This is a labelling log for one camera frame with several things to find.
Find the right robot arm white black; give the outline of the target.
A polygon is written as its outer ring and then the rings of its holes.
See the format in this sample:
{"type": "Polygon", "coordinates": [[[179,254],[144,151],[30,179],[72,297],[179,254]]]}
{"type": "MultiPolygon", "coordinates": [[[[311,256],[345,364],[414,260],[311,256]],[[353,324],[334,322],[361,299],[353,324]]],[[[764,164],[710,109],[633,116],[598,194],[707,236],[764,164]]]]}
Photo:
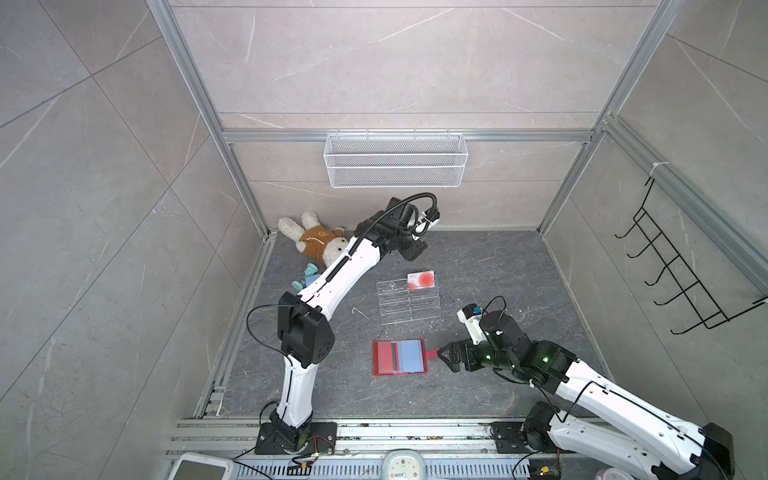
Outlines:
{"type": "Polygon", "coordinates": [[[533,454],[574,452],[636,479],[734,478],[733,437],[723,427],[699,426],[646,402],[564,347],[530,339],[504,310],[469,304],[457,316],[469,338],[436,352],[452,371],[490,368],[544,396],[515,432],[509,423],[492,425],[499,452],[510,443],[533,454]]]}

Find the red leather card holder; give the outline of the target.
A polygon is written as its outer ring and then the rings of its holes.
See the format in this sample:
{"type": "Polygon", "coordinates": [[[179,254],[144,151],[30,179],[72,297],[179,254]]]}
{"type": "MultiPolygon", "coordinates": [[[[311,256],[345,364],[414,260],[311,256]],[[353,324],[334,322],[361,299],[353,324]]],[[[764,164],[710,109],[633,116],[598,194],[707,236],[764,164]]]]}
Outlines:
{"type": "MultiPolygon", "coordinates": [[[[438,350],[428,351],[424,344],[425,360],[426,360],[426,372],[428,372],[428,362],[437,357],[438,350]]],[[[397,366],[397,343],[399,341],[390,340],[378,340],[373,342],[373,375],[374,376],[402,376],[413,374],[402,374],[398,372],[397,366]]]]}

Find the white card red circle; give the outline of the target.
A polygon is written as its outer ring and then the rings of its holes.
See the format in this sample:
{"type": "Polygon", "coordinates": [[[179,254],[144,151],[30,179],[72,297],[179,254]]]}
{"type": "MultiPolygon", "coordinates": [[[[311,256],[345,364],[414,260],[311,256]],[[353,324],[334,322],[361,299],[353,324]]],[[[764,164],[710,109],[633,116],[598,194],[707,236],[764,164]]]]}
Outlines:
{"type": "Polygon", "coordinates": [[[433,271],[410,273],[407,276],[407,287],[409,291],[431,289],[434,286],[435,274],[433,271]]]}

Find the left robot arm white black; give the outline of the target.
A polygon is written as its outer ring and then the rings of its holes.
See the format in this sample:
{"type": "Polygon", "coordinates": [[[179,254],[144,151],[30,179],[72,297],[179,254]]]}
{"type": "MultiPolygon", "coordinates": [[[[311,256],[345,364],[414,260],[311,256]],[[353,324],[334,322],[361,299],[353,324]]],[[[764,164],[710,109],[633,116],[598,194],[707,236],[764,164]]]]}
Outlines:
{"type": "Polygon", "coordinates": [[[439,221],[437,197],[422,192],[362,221],[350,244],[310,286],[285,293],[277,302],[277,337],[284,360],[281,398],[269,421],[281,446],[301,451],[311,436],[312,395],[319,364],[330,353],[335,335],[330,320],[343,298],[362,276],[396,251],[412,261],[427,244],[422,236],[439,221]]]}

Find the clear acrylic tiered card stand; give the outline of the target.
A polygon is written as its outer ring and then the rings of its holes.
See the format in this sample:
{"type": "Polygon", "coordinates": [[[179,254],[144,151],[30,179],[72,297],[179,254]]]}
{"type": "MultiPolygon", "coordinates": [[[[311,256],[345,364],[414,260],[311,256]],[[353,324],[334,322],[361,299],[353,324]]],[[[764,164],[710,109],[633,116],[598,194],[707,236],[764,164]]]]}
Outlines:
{"type": "Polygon", "coordinates": [[[379,313],[383,325],[433,320],[441,316],[437,275],[433,288],[418,291],[408,290],[407,276],[377,283],[379,313]]]}

